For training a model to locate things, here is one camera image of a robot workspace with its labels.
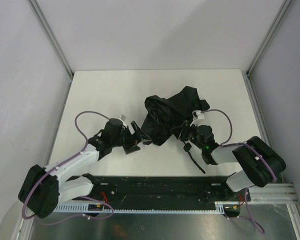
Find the black folding umbrella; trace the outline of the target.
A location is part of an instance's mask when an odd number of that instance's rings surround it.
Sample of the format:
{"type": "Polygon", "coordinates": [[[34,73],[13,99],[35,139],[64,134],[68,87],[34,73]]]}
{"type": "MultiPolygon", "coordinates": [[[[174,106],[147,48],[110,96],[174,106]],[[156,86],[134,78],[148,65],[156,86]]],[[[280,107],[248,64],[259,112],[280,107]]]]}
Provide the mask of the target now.
{"type": "MultiPolygon", "coordinates": [[[[170,98],[157,95],[149,96],[144,101],[147,115],[141,126],[152,141],[146,141],[147,145],[163,145],[171,136],[179,140],[182,125],[185,122],[193,123],[192,112],[195,110],[207,111],[210,105],[204,99],[200,99],[197,89],[185,86],[179,93],[170,98]]],[[[183,150],[190,152],[192,145],[201,150],[201,157],[206,164],[215,164],[212,158],[212,150],[218,145],[214,140],[212,128],[207,125],[196,125],[197,135],[194,142],[182,141],[183,150]]]]}

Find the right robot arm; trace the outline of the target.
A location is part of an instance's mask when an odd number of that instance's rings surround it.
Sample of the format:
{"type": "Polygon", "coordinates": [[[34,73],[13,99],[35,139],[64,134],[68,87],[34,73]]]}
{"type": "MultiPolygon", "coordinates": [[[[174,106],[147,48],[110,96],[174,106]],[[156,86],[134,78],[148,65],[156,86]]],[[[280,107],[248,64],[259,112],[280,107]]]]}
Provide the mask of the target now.
{"type": "Polygon", "coordinates": [[[246,142],[218,144],[213,130],[208,125],[187,124],[178,139],[191,142],[201,151],[207,165],[239,163],[242,170],[228,176],[223,184],[232,192],[239,192],[251,186],[263,188],[277,181],[286,168],[286,162],[261,138],[253,136],[246,142]]]}

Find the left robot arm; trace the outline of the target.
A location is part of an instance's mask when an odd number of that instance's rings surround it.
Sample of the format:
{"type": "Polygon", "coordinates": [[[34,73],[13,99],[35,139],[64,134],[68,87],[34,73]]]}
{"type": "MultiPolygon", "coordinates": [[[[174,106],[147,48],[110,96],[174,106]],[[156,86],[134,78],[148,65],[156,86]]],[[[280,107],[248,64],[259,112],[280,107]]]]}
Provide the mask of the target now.
{"type": "Polygon", "coordinates": [[[71,177],[86,166],[94,164],[109,155],[113,148],[122,147],[126,154],[140,150],[142,142],[151,142],[151,137],[132,121],[134,132],[120,118],[110,118],[105,127],[91,138],[86,138],[81,151],[61,162],[32,166],[24,179],[18,194],[23,203],[21,215],[25,220],[27,209],[41,219],[50,215],[55,208],[66,201],[83,198],[91,193],[97,184],[86,173],[72,180],[71,177]]]}

